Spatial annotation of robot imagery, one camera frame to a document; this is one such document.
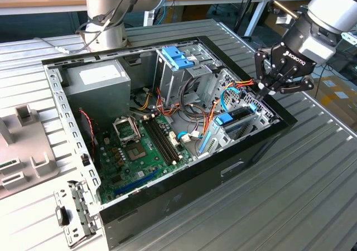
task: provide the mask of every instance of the pcie slot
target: pcie slot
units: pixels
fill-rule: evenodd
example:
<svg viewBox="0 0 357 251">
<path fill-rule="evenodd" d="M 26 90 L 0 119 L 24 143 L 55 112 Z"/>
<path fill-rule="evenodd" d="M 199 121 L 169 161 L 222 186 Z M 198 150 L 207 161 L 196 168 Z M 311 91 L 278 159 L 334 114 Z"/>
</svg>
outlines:
<svg viewBox="0 0 357 251">
<path fill-rule="evenodd" d="M 130 191 L 140 185 L 143 185 L 145 182 L 148 182 L 149 180 L 152 180 L 155 177 L 155 174 L 158 172 L 158 170 L 155 170 L 154 172 L 151 172 L 149 175 L 140 178 L 139 180 L 135 180 L 134 182 L 125 185 L 124 187 L 118 188 L 114 191 L 115 195 L 120 195 L 123 194 L 127 191 Z"/>
<path fill-rule="evenodd" d="M 143 126 L 147 133 L 149 134 L 150 138 L 152 139 L 154 145 L 159 150 L 160 154 L 165 160 L 167 165 L 171 165 L 173 161 L 178 162 L 179 156 L 177 155 L 174 148 L 171 146 L 168 139 L 162 133 L 160 127 L 156 123 L 155 120 L 149 120 L 143 122 Z"/>
</svg>

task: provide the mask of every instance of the metal plate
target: metal plate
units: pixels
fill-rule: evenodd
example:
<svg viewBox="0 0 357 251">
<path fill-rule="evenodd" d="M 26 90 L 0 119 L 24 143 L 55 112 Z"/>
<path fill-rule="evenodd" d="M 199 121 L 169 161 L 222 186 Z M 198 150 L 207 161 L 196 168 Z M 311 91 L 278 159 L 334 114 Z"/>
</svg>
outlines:
<svg viewBox="0 0 357 251">
<path fill-rule="evenodd" d="M 128 30 L 134 45 L 207 35 L 254 76 L 250 48 L 222 25 L 194 21 Z M 80 37 L 51 38 L 78 49 Z M 61 176 L 0 201 L 0 229 L 12 250 L 66 250 L 54 187 L 74 179 L 54 102 L 40 65 L 61 56 L 34 40 L 0 44 L 0 116 L 29 102 L 37 109 Z M 350 250 L 357 241 L 356 135 L 304 94 L 278 101 L 297 119 L 262 161 L 122 245 L 121 250 Z M 78 250 L 106 250 L 99 234 Z"/>
</svg>

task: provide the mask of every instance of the connector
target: connector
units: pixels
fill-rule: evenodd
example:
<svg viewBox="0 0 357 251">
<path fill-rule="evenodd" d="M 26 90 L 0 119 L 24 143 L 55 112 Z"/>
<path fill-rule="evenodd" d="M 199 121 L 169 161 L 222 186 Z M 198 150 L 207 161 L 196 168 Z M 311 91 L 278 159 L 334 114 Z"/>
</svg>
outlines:
<svg viewBox="0 0 357 251">
<path fill-rule="evenodd" d="M 63 54 L 70 54 L 70 51 L 62 46 L 55 46 L 55 49 Z"/>
<path fill-rule="evenodd" d="M 187 143 L 187 142 L 190 142 L 191 139 L 190 139 L 190 136 L 188 134 L 186 135 L 183 135 L 180 140 L 182 140 L 183 143 Z"/>
<path fill-rule="evenodd" d="M 197 130 L 192 131 L 191 136 L 194 137 L 194 138 L 199 138 L 200 137 L 200 132 L 197 131 Z"/>
</svg>

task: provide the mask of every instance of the robotic arm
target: robotic arm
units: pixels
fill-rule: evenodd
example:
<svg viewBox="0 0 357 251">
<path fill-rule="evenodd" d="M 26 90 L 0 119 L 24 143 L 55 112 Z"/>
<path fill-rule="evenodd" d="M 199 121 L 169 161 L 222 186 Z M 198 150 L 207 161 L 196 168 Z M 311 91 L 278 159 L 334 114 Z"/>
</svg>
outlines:
<svg viewBox="0 0 357 251">
<path fill-rule="evenodd" d="M 125 47 L 127 35 L 123 19 L 126 13 L 160 8 L 165 0 L 86 0 L 89 21 L 82 31 L 90 51 Z"/>
<path fill-rule="evenodd" d="M 315 65 L 328 61 L 336 53 L 338 36 L 357 24 L 357 0 L 312 0 L 307 13 L 293 13 L 292 18 L 296 19 L 295 23 L 280 44 L 255 52 L 260 81 L 258 100 L 278 91 L 288 94 L 313 89 L 310 74 Z M 268 58 L 271 60 L 270 72 L 264 67 Z"/>
</svg>

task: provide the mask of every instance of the chip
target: chip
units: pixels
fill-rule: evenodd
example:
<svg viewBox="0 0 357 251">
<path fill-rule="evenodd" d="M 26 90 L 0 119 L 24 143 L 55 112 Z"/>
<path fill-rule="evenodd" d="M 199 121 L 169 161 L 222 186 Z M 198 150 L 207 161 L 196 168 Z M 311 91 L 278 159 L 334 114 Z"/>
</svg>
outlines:
<svg viewBox="0 0 357 251">
<path fill-rule="evenodd" d="M 146 156 L 145 149 L 140 142 L 128 145 L 125 150 L 128 153 L 131 161 L 135 161 Z"/>
<path fill-rule="evenodd" d="M 122 181 L 122 177 L 120 175 L 116 175 L 114 177 L 112 177 L 112 183 L 113 184 L 117 184 L 118 182 Z"/>
</svg>

